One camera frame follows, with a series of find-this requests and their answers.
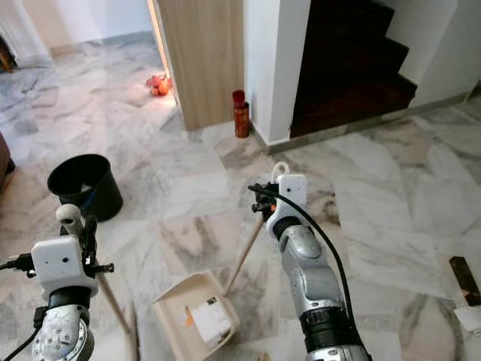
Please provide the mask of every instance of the stair step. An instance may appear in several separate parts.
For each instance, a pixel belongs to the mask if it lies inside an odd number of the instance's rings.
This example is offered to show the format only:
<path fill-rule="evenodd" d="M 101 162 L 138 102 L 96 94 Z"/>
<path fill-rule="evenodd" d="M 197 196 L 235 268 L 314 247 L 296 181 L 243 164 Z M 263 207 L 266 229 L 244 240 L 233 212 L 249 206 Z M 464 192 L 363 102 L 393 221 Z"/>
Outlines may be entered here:
<path fill-rule="evenodd" d="M 400 75 L 333 88 L 323 95 L 298 95 L 291 138 L 405 109 L 416 85 Z"/>
<path fill-rule="evenodd" d="M 314 35 L 371 40 L 383 38 L 393 16 L 393 9 L 369 0 L 312 0 L 306 44 L 315 41 Z"/>
<path fill-rule="evenodd" d="M 408 52 L 408 47 L 390 39 L 369 47 L 357 43 L 325 44 L 303 58 L 298 93 L 316 93 L 322 91 L 320 86 L 397 74 Z"/>

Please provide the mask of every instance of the dark wooden object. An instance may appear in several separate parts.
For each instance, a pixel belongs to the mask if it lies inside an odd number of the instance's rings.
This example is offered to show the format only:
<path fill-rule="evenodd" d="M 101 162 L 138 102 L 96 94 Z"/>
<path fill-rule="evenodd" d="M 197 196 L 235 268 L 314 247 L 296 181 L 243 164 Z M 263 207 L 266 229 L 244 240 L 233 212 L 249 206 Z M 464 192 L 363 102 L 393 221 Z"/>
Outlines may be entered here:
<path fill-rule="evenodd" d="M 479 306 L 481 305 L 481 294 L 479 293 L 479 288 L 476 285 L 473 274 L 467 265 L 466 259 L 460 256 L 454 256 L 449 260 L 456 280 L 463 293 L 464 299 L 469 306 Z"/>
<path fill-rule="evenodd" d="M 2 69 L 11 73 L 13 63 L 14 59 L 8 50 L 7 44 L 0 37 L 0 65 L 2 66 Z"/>

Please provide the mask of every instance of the wooden door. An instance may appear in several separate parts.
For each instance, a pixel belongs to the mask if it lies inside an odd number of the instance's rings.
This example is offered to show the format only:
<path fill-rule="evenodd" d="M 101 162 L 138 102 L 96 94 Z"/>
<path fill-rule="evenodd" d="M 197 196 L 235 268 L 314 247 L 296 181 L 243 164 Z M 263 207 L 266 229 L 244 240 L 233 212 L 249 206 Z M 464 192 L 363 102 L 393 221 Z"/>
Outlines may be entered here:
<path fill-rule="evenodd" d="M 241 0 L 157 0 L 188 130 L 233 119 L 244 88 Z"/>

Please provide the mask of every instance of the red can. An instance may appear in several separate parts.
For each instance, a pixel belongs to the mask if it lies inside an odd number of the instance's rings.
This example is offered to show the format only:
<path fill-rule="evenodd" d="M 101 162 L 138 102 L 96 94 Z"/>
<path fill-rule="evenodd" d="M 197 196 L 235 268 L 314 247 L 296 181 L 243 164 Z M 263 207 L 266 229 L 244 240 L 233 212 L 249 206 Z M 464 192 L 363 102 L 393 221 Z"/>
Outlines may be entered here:
<path fill-rule="evenodd" d="M 232 100 L 234 101 L 235 136 L 246 138 L 249 136 L 249 103 L 246 102 L 244 91 L 233 92 Z"/>

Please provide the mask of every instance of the white wall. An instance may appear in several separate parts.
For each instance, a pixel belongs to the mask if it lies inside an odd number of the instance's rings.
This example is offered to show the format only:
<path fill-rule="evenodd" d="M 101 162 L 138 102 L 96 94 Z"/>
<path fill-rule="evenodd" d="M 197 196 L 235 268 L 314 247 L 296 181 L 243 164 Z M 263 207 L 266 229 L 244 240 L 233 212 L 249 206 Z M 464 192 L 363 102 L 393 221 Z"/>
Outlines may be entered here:
<path fill-rule="evenodd" d="M 244 86 L 251 120 L 266 143 L 272 123 L 280 0 L 244 0 Z"/>
<path fill-rule="evenodd" d="M 309 7 L 310 0 L 244 1 L 244 84 L 266 144 L 289 139 Z"/>
<path fill-rule="evenodd" d="M 298 91 L 310 0 L 281 0 L 270 142 L 289 138 Z"/>
<path fill-rule="evenodd" d="M 0 0 L 0 35 L 7 42 L 19 67 L 42 65 L 50 62 L 37 29 L 20 0 Z"/>
<path fill-rule="evenodd" d="M 23 0 L 48 48 L 151 31 L 147 0 Z"/>
<path fill-rule="evenodd" d="M 448 28 L 458 0 L 386 0 L 395 9 L 388 38 L 410 48 L 400 74 L 418 84 Z"/>
<path fill-rule="evenodd" d="M 470 92 L 478 80 L 481 80 L 481 2 L 458 0 L 411 105 Z"/>

